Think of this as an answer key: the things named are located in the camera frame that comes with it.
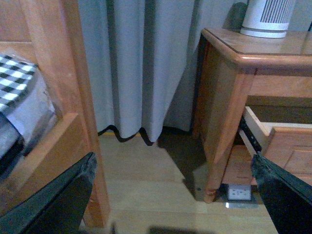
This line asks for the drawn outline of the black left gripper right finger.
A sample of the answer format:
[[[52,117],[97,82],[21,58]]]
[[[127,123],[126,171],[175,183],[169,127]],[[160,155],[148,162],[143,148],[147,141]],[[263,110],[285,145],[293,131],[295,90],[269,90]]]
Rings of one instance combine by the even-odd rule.
[[[251,169],[261,199],[279,234],[312,232],[312,186],[261,154],[255,154]]]

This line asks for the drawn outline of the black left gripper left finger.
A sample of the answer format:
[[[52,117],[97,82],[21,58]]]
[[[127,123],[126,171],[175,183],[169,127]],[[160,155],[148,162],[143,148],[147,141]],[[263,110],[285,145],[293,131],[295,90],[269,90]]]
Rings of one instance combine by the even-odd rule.
[[[0,218],[2,234],[76,234],[97,170],[88,153],[34,195]]]

